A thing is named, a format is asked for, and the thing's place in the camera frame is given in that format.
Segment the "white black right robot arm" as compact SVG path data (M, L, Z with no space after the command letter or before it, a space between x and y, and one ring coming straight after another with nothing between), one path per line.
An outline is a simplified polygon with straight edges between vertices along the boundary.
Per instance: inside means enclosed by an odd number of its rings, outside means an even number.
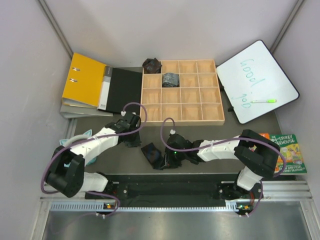
M249 129L234 138L194 142L171 130L164 145L176 159L189 160L194 164L225 159L240 161L244 169L239 172L233 185L233 192L239 198L249 195L262 178L272 178L278 157L281 156L279 145Z

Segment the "brown blue striped tie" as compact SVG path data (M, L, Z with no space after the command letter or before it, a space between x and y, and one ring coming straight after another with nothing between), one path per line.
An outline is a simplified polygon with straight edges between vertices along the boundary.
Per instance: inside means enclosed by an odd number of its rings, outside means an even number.
M156 148L156 146L151 142L141 148L144 157L147 159L149 164L155 170L164 169L164 157L162 152Z

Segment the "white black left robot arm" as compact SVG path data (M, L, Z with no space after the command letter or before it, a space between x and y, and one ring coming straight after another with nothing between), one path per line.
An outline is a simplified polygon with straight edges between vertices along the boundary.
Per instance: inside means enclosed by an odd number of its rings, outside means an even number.
M93 136L57 147L42 182L68 198L79 192L97 192L102 198L109 198L114 187L107 177L102 173L85 172L85 167L101 153L121 143L136 144L140 129L141 118L124 112L117 122L108 123Z

